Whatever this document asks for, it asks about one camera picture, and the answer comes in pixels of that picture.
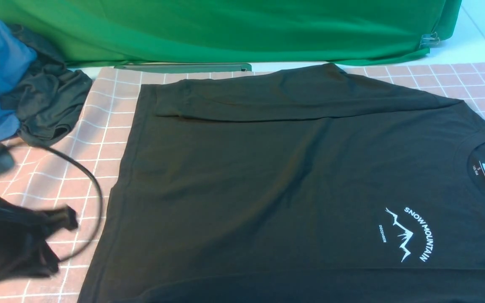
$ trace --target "black cable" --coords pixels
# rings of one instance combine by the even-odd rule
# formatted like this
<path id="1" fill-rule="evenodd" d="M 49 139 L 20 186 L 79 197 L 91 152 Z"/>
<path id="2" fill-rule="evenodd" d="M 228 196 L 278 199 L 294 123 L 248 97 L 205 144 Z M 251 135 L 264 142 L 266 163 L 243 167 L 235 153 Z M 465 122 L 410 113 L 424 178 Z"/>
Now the black cable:
<path id="1" fill-rule="evenodd" d="M 17 143 L 17 144 L 11 144 L 11 145 L 7 146 L 7 150 L 10 150 L 12 148 L 15 148 L 15 147 L 21 146 L 21 145 L 25 145 L 25 143 L 20 142 L 20 143 Z M 98 207 L 98 216 L 99 216 L 99 218 L 96 221 L 95 227 L 93 228 L 93 232 L 91 233 L 89 238 L 86 240 L 86 242 L 79 249 L 75 250 L 73 253 L 71 253 L 70 255 L 68 255 L 66 257 L 60 258 L 59 263 L 63 263 L 63 262 L 66 262 L 70 259 L 73 259 L 74 257 L 77 257 L 77 255 L 83 253 L 83 251 L 85 251 L 89 247 L 89 245 L 91 245 L 91 243 L 93 243 L 93 240 L 96 238 L 98 232 L 100 232 L 100 226 L 102 224 L 102 214 L 103 214 L 103 211 L 104 211 L 104 197 L 102 196 L 102 189 L 100 188 L 100 184 L 96 180 L 95 176 L 87 168 L 85 168 L 83 165 L 81 165 L 78 161 L 76 161 L 73 158 L 63 154 L 59 150 L 53 149 L 49 146 L 33 146 L 33 147 L 44 149 L 44 150 L 60 157 L 61 159 L 68 161 L 69 163 L 71 163 L 72 165 L 77 167 L 77 169 L 82 171 L 89 178 L 89 180 L 91 180 L 91 182 L 93 183 L 93 186 L 95 186 L 95 189 L 96 189 L 96 191 L 98 192 L 98 195 L 99 195 L 99 199 L 98 199 L 98 206 L 99 206 Z M 44 242 L 40 241 L 39 243 L 37 243 L 37 245 L 32 246 L 31 249 L 29 249 L 26 253 L 17 257 L 14 261 L 12 261 L 12 263 L 10 263 L 8 266 L 6 266 L 2 270 L 0 270 L 0 280 L 2 280 L 2 278 L 4 278 L 4 277 L 8 276 L 8 274 L 10 272 L 12 272 L 20 263 L 27 260 L 29 255 L 31 255 L 31 253 L 33 253 L 35 250 L 39 249 L 40 246 L 43 245 L 43 244 L 44 244 Z"/>

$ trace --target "green cloth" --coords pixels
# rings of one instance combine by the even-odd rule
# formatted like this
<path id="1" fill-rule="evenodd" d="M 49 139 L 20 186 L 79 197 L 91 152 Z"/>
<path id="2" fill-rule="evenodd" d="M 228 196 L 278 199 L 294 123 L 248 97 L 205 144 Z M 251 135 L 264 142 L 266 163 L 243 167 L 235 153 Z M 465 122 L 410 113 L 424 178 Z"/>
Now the green cloth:
<path id="1" fill-rule="evenodd" d="M 461 0 L 0 0 L 0 19 L 44 35 L 73 66 L 121 61 L 335 61 L 423 57 Z"/>

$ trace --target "white floor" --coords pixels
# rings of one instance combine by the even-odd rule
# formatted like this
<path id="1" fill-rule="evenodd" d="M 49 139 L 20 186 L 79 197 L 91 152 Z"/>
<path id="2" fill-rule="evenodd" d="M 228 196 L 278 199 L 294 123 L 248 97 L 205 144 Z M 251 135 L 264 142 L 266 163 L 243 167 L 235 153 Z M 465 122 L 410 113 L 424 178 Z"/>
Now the white floor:
<path id="1" fill-rule="evenodd" d="M 454 64 L 485 62 L 485 0 L 463 0 L 456 29 L 452 38 L 442 41 L 431 53 L 416 61 L 399 65 Z M 294 69 L 324 62 L 277 62 L 252 63 L 255 72 L 272 72 Z M 90 77 L 96 77 L 100 68 L 83 69 Z"/>

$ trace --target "black t-shirt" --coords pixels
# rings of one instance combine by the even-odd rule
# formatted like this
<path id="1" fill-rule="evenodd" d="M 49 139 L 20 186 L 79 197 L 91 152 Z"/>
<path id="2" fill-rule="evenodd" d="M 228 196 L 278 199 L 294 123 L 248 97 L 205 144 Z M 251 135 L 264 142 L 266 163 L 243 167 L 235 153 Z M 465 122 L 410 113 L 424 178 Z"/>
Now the black t-shirt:
<path id="1" fill-rule="evenodd" d="M 144 85 L 79 301 L 485 302 L 485 121 L 333 64 Z"/>

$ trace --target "mountain graphic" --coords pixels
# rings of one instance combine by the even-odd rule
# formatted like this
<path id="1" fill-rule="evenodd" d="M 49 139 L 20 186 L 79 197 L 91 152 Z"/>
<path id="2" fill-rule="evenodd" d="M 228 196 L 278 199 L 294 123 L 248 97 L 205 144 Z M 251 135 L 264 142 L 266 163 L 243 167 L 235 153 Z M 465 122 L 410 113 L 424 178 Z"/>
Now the mountain graphic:
<path id="1" fill-rule="evenodd" d="M 403 240 L 403 243 L 402 245 L 400 245 L 400 248 L 405 252 L 404 257 L 402 258 L 402 262 L 403 262 L 406 259 L 406 257 L 410 255 L 410 251 L 406 248 L 406 245 L 408 244 L 409 240 L 412 238 L 413 232 L 407 228 L 404 228 L 402 224 L 398 222 L 398 215 L 396 215 L 392 211 L 389 211 L 388 208 L 385 208 L 385 210 L 387 211 L 387 213 L 390 213 L 394 218 L 394 223 L 392 223 L 392 226 L 398 226 L 399 228 L 404 230 L 404 233 L 399 235 L 399 237 L 402 237 L 402 240 Z"/>

